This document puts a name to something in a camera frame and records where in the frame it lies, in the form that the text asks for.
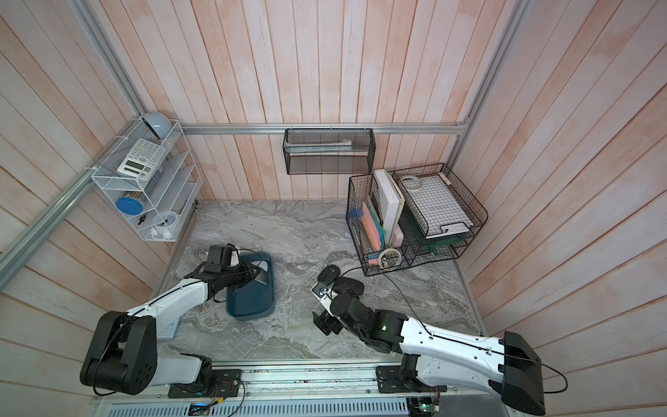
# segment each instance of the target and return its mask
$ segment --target white calculator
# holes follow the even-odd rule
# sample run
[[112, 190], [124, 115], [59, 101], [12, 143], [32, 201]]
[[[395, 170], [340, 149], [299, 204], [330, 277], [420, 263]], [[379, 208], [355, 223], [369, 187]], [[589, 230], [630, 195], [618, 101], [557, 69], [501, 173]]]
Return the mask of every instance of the white calculator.
[[155, 168], [162, 161], [165, 150], [157, 143], [139, 139], [129, 150], [117, 171], [123, 175], [148, 180], [153, 176]]

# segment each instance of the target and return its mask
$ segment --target blue lid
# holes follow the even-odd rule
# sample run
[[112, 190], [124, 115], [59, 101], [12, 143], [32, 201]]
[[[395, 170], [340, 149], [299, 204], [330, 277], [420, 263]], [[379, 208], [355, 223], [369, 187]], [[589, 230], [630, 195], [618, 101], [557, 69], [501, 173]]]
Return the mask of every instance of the blue lid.
[[143, 209], [141, 203], [130, 197], [120, 197], [116, 202], [116, 207], [121, 213], [129, 214], [131, 216], [141, 214], [141, 209]]
[[275, 287], [273, 286], [273, 258], [266, 252], [240, 256], [240, 261], [266, 261], [268, 265], [267, 275], [269, 284], [264, 285], [255, 280], [250, 281], [237, 290], [227, 288], [227, 313], [230, 316], [246, 322], [269, 316], [275, 308]]

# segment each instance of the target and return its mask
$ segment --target wooden wall panel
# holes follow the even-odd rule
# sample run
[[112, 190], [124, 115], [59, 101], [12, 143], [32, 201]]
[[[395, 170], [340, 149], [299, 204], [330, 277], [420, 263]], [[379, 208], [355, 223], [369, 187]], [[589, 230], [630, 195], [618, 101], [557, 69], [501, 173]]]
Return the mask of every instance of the wooden wall panel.
[[[68, 2], [2, 2], [0, 252], [132, 117]], [[90, 192], [0, 295], [5, 413], [79, 415], [92, 391], [78, 375], [98, 319], [150, 299], [157, 285], [170, 248], [141, 241], [109, 204]]]
[[[553, 9], [565, 8], [561, 3]], [[170, 117], [186, 123], [363, 123], [463, 119], [516, 2], [92, 4], [142, 97]], [[452, 138], [378, 135], [374, 166], [441, 161]], [[205, 199], [347, 195], [349, 175], [288, 175], [277, 135], [223, 137], [224, 146], [217, 137], [191, 140], [210, 183]]]
[[667, 1], [528, 13], [454, 168], [490, 215], [460, 265], [489, 331], [568, 376], [548, 414], [661, 415]]

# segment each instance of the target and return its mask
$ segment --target black cable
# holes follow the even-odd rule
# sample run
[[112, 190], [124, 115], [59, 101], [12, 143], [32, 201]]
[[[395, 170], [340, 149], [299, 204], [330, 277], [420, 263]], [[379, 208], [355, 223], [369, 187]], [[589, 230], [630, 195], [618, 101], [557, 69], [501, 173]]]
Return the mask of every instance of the black cable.
[[148, 303], [148, 306], [150, 307], [150, 306], [152, 306], [153, 304], [155, 304], [156, 302], [160, 301], [162, 298], [164, 298], [164, 297], [166, 297], [166, 296], [168, 296], [168, 295], [170, 295], [170, 294], [172, 294], [172, 293], [174, 293], [174, 292], [176, 292], [176, 291], [178, 291], [178, 290], [182, 290], [182, 289], [185, 288], [185, 287], [189, 287], [189, 286], [191, 286], [191, 285], [197, 284], [197, 283], [199, 283], [199, 282], [203, 282], [203, 281], [202, 281], [202, 280], [198, 280], [198, 281], [194, 281], [194, 282], [189, 282], [189, 283], [187, 283], [187, 284], [184, 285], [184, 286], [174, 287], [174, 288], [170, 289], [169, 291], [167, 291], [166, 293], [160, 295], [160, 297], [157, 297], [156, 299], [154, 299], [153, 301], [151, 301], [150, 303]]
[[[138, 311], [134, 312], [134, 314], [132, 314], [130, 317], [134, 317], [134, 316], [136, 316], [137, 314], [141, 313], [144, 310], [146, 310], [146, 309], [142, 308], [141, 310], [138, 310]], [[107, 345], [104, 347], [104, 350], [102, 351], [102, 355], [100, 355], [99, 360], [97, 361], [97, 366], [95, 367], [95, 373], [93, 373], [93, 381], [92, 381], [92, 384], [91, 384], [93, 386], [93, 392], [95, 393], [96, 396], [106, 397], [107, 395], [112, 395], [112, 394], [115, 394], [116, 392], [118, 392], [118, 391], [112, 391], [112, 392], [107, 392], [106, 394], [100, 394], [97, 391], [97, 387], [95, 386], [95, 380], [97, 379], [97, 371], [99, 370], [99, 366], [102, 363], [102, 359], [104, 359], [104, 355], [107, 354], [107, 351], [109, 350], [109, 347], [111, 347], [111, 344], [113, 343], [113, 341], [116, 339], [116, 337], [118, 337], [118, 335], [121, 333], [121, 330], [125, 327], [125, 325], [127, 323], [129, 323], [129, 321], [130, 320], [128, 319], [125, 323], [121, 324], [121, 326], [118, 328], [118, 330], [116, 330], [116, 333], [114, 333], [113, 336], [109, 339], [109, 341], [107, 342]]]
[[552, 368], [551, 366], [549, 366], [549, 365], [547, 365], [547, 364], [543, 364], [542, 362], [539, 362], [539, 361], [537, 361], [537, 360], [533, 360], [533, 359], [521, 358], [520, 356], [509, 355], [509, 354], [506, 354], [506, 353], [497, 352], [497, 351], [495, 351], [495, 350], [481, 348], [481, 347], [479, 347], [479, 346], [475, 346], [475, 345], [470, 344], [470, 343], [462, 342], [461, 340], [450, 339], [450, 338], [446, 338], [446, 337], [443, 337], [443, 336], [439, 336], [439, 335], [437, 335], [437, 334], [432, 334], [431, 332], [428, 331], [428, 329], [427, 329], [426, 326], [424, 325], [424, 322], [423, 322], [422, 319], [417, 315], [417, 313], [415, 312], [415, 310], [412, 308], [412, 305], [410, 305], [410, 302], [409, 302], [408, 299], [406, 298], [406, 295], [403, 294], [403, 292], [401, 291], [400, 288], [398, 288], [398, 285], [396, 285], [396, 283], [394, 282], [394, 280], [391, 279], [391, 278], [390, 278], [387, 274], [385, 274], [384, 272], [381, 271], [380, 273], [381, 273], [385, 278], [387, 278], [387, 279], [388, 279], [388, 280], [389, 280], [389, 281], [396, 287], [396, 289], [398, 290], [399, 293], [401, 293], [401, 295], [403, 296], [403, 299], [406, 301], [406, 304], [408, 305], [408, 307], [410, 307], [410, 311], [412, 311], [412, 314], [415, 315], [415, 318], [416, 318], [416, 319], [419, 321], [419, 323], [422, 325], [422, 327], [424, 328], [424, 330], [426, 331], [426, 333], [428, 333], [431, 337], [436, 337], [436, 338], [439, 338], [439, 339], [448, 340], [448, 341], [450, 341], [450, 342], [460, 343], [460, 344], [462, 344], [462, 345], [466, 345], [466, 346], [469, 346], [469, 347], [471, 347], [471, 348], [475, 348], [475, 349], [483, 350], [483, 351], [486, 351], [486, 352], [495, 353], [495, 354], [498, 354], [498, 355], [503, 355], [503, 356], [505, 356], [506, 358], [525, 360], [525, 361], [527, 361], [527, 362], [533, 362], [533, 363], [535, 363], [535, 364], [542, 365], [542, 366], [544, 366], [545, 368], [549, 368], [549, 369], [551, 369], [552, 371], [554, 371], [555, 373], [557, 373], [558, 375], [560, 375], [561, 377], [563, 377], [563, 379], [565, 380], [565, 388], [563, 388], [562, 390], [558, 390], [558, 391], [544, 391], [544, 394], [559, 394], [559, 393], [561, 393], [561, 392], [565, 392], [565, 390], [568, 389], [569, 383], [568, 383], [568, 379], [567, 379], [567, 377], [565, 377], [565, 375], [563, 375], [563, 373], [562, 373], [561, 371], [556, 370], [556, 369]]
[[543, 364], [543, 363], [541, 363], [541, 362], [539, 362], [539, 361], [537, 361], [537, 360], [533, 360], [533, 359], [522, 358], [522, 357], [520, 357], [520, 356], [514, 356], [514, 355], [508, 355], [508, 354], [504, 354], [504, 353], [496, 352], [495, 350], [492, 350], [491, 352], [493, 352], [493, 353], [495, 353], [495, 354], [503, 355], [503, 356], [505, 356], [505, 357], [507, 357], [507, 358], [521, 359], [521, 360], [525, 360], [525, 361], [528, 361], [528, 362], [533, 362], [533, 363], [535, 363], [535, 364], [542, 365], [542, 366], [545, 367], [545, 368], [549, 368], [549, 369], [551, 369], [552, 371], [554, 371], [555, 373], [557, 373], [558, 375], [561, 375], [561, 376], [563, 377], [563, 379], [565, 380], [565, 388], [563, 388], [562, 390], [558, 390], [558, 391], [544, 391], [545, 394], [559, 394], [559, 393], [564, 392], [565, 390], [567, 390], [567, 389], [568, 389], [568, 386], [570, 386], [570, 384], [568, 383], [568, 379], [567, 379], [567, 377], [565, 377], [565, 375], [563, 375], [563, 373], [562, 373], [561, 371], [556, 370], [556, 369], [552, 368], [551, 366], [549, 366], [549, 365], [547, 365], [547, 364]]
[[245, 401], [245, 394], [247, 393], [247, 390], [245, 389], [245, 384], [243, 383], [243, 380], [239, 379], [239, 382], [241, 382], [241, 385], [243, 386], [243, 396], [241, 397], [241, 404], [234, 410], [229, 416], [227, 417], [232, 417], [238, 410], [241, 410], [241, 406], [243, 405], [243, 401]]
[[258, 253], [255, 252], [255, 251], [253, 251], [252, 249], [245, 249], [245, 248], [239, 248], [239, 249], [236, 249], [236, 256], [239, 255], [239, 251], [240, 251], [240, 250], [247, 250], [248, 252], [252, 252], [252, 253], [254, 253], [255, 255], [257, 255], [257, 257], [259, 258], [258, 260], [260, 260], [260, 261], [262, 260], [261, 255], [258, 254]]
[[380, 271], [380, 273], [381, 273], [385, 278], [387, 278], [387, 279], [388, 279], [388, 280], [389, 280], [389, 281], [396, 287], [396, 289], [398, 290], [399, 293], [401, 293], [401, 295], [403, 296], [403, 299], [406, 301], [406, 304], [408, 305], [408, 307], [410, 307], [410, 311], [412, 311], [412, 314], [415, 315], [415, 318], [416, 318], [417, 320], [419, 320], [419, 323], [422, 325], [422, 327], [424, 328], [424, 330], [426, 331], [426, 333], [428, 333], [429, 336], [433, 336], [433, 334], [432, 334], [431, 332], [429, 332], [428, 329], [426, 328], [426, 326], [424, 325], [424, 322], [422, 321], [422, 319], [420, 319], [420, 317], [417, 315], [417, 313], [415, 312], [415, 310], [412, 308], [412, 305], [411, 305], [410, 302], [408, 301], [408, 298], [406, 297], [406, 295], [403, 294], [403, 292], [401, 291], [400, 288], [398, 288], [398, 285], [396, 285], [396, 283], [394, 282], [394, 280], [391, 279], [391, 278], [390, 278], [387, 274], [385, 274], [384, 272]]
[[213, 295], [213, 301], [216, 302], [216, 303], [220, 303], [220, 304], [222, 304], [222, 303], [226, 303], [226, 302], [228, 302], [232, 297], [234, 297], [234, 296], [236, 295], [237, 292], [238, 292], [238, 291], [234, 291], [234, 293], [232, 293], [232, 295], [230, 295], [229, 297], [227, 297], [226, 300], [222, 300], [222, 301], [218, 301], [218, 300], [216, 300], [216, 299], [215, 299], [215, 295]]
[[364, 268], [363, 266], [358, 266], [358, 267], [356, 267], [356, 268], [348, 269], [348, 270], [345, 271], [344, 273], [340, 274], [340, 275], [338, 276], [338, 278], [342, 278], [342, 277], [344, 277], [345, 274], [348, 273], [348, 272], [350, 272], [350, 271], [354, 271], [354, 270], [362, 270], [363, 268]]
[[[164, 298], [164, 297], [166, 297], [166, 296], [168, 296], [168, 295], [170, 295], [170, 294], [172, 294], [172, 293], [174, 293], [174, 292], [176, 292], [176, 291], [182, 290], [182, 289], [185, 288], [185, 287], [188, 287], [188, 286], [191, 286], [191, 285], [194, 285], [194, 284], [198, 284], [198, 283], [200, 283], [200, 282], [203, 282], [203, 281], [202, 281], [202, 280], [198, 280], [198, 281], [194, 281], [194, 282], [189, 282], [189, 283], [187, 283], [187, 284], [184, 285], [184, 286], [179, 286], [179, 287], [172, 288], [170, 291], [167, 291], [166, 293], [160, 295], [160, 297], [157, 297], [156, 299], [154, 299], [153, 301], [151, 301], [150, 303], [148, 303], [147, 306], [150, 307], [150, 306], [152, 306], [153, 304], [155, 304], [156, 302], [160, 301], [162, 298]], [[138, 311], [134, 312], [130, 317], [134, 317], [134, 316], [136, 316], [137, 314], [141, 313], [141, 312], [144, 311], [144, 310], [146, 310], [146, 307], [142, 308], [141, 310], [138, 310]], [[93, 381], [92, 381], [93, 392], [94, 392], [95, 395], [97, 395], [97, 396], [104, 397], [104, 396], [107, 396], [107, 395], [115, 394], [115, 393], [117, 392], [117, 391], [112, 391], [112, 392], [107, 392], [106, 394], [100, 394], [100, 393], [97, 391], [97, 387], [95, 386], [95, 381], [96, 381], [96, 379], [97, 379], [97, 371], [99, 370], [99, 366], [100, 366], [101, 363], [102, 363], [102, 359], [104, 359], [104, 355], [107, 354], [107, 351], [108, 351], [109, 348], [111, 347], [113, 341], [116, 339], [116, 337], [118, 337], [118, 335], [120, 335], [121, 331], [124, 329], [125, 325], [127, 325], [128, 323], [130, 323], [130, 320], [127, 320], [125, 323], [123, 323], [123, 324], [118, 328], [118, 330], [116, 330], [116, 332], [113, 334], [113, 336], [112, 336], [112, 337], [109, 339], [109, 341], [107, 342], [107, 345], [104, 347], [104, 351], [102, 351], [102, 355], [100, 355], [100, 357], [99, 357], [99, 361], [97, 362], [97, 366], [95, 367], [95, 373], [93, 374]]]

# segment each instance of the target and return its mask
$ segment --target aluminum rail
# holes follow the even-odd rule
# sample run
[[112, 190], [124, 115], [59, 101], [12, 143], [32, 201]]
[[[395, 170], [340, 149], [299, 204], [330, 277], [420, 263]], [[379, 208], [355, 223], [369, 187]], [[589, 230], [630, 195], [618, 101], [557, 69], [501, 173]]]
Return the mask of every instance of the aluminum rail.
[[373, 129], [376, 135], [448, 133], [462, 135], [465, 123], [212, 123], [181, 124], [184, 135], [282, 135], [285, 129]]
[[[139, 123], [139, 120], [131, 120], [123, 129], [121, 136], [128, 134], [136, 123]], [[55, 201], [44, 209], [35, 222], [7, 246], [10, 249], [0, 258], [0, 292], [5, 289], [7, 284], [11, 282], [21, 268], [60, 226], [60, 223], [90, 191], [95, 184], [93, 173], [95, 168], [99, 166], [98, 161], [104, 159], [122, 139], [122, 137], [116, 137], [115, 140], [111, 141], [102, 154], [89, 167], [84, 168], [69, 186], [56, 197]]]
[[116, 83], [123, 92], [127, 102], [132, 107], [132, 110], [134, 110], [135, 115], [146, 113], [148, 111], [146, 106], [139, 97], [137, 89], [134, 88], [134, 85], [130, 81], [123, 64], [113, 51], [113, 48], [104, 33], [100, 22], [97, 20], [92, 6], [88, 3], [88, 0], [68, 0], [67, 2], [88, 34], [93, 46], [97, 49], [102, 60], [104, 60], [111, 76], [116, 80]]
[[489, 65], [489, 68], [484, 75], [484, 82], [482, 82], [480, 91], [477, 93], [477, 96], [473, 101], [470, 114], [468, 114], [466, 117], [467, 129], [461, 135], [461, 137], [459, 137], [459, 140], [456, 141], [450, 158], [447, 160], [447, 165], [452, 169], [454, 166], [456, 166], [456, 162], [461, 156], [461, 152], [463, 151], [464, 146], [468, 142], [470, 133], [478, 121], [478, 115], [488, 101], [489, 96], [491, 95], [491, 91], [493, 90], [493, 87], [495, 86], [498, 77], [500, 76], [500, 73], [505, 66], [505, 62], [507, 62], [508, 56], [512, 50], [512, 46], [514, 46], [516, 41], [516, 35], [518, 34], [519, 28], [521, 27], [521, 22], [526, 15], [526, 10], [528, 9], [530, 3], [531, 0], [519, 0], [514, 6], [512, 16], [510, 17], [509, 23], [505, 26], [505, 30], [503, 31], [502, 38], [500, 39], [498, 49], [496, 50], [496, 53], [491, 60], [491, 65]]

